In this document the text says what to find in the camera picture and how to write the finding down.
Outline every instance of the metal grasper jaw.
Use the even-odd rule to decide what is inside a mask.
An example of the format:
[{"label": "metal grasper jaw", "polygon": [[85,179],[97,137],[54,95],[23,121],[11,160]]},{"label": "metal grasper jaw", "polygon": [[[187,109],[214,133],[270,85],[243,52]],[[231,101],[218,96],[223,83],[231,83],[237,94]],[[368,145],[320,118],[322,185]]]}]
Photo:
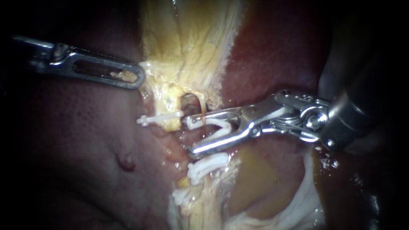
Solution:
[{"label": "metal grasper jaw", "polygon": [[329,102],[297,91],[280,90],[264,101],[182,119],[184,124],[219,119],[234,123],[237,130],[217,138],[203,139],[187,148],[190,158],[201,159],[262,134],[290,134],[300,140],[319,141],[319,131],[328,122]]},{"label": "metal grasper jaw", "polygon": [[238,145],[250,138],[255,138],[266,132],[272,132],[271,121],[294,109],[276,103],[274,95],[256,104],[223,109],[205,115],[197,114],[185,117],[183,123],[195,123],[206,119],[219,119],[235,123],[237,130],[212,139],[204,139],[188,147],[189,156],[192,159],[200,159]]},{"label": "metal grasper jaw", "polygon": [[25,56],[21,66],[29,72],[60,75],[125,89],[136,89],[145,80],[142,67],[116,57],[23,36],[14,36],[12,40],[15,52]]}]

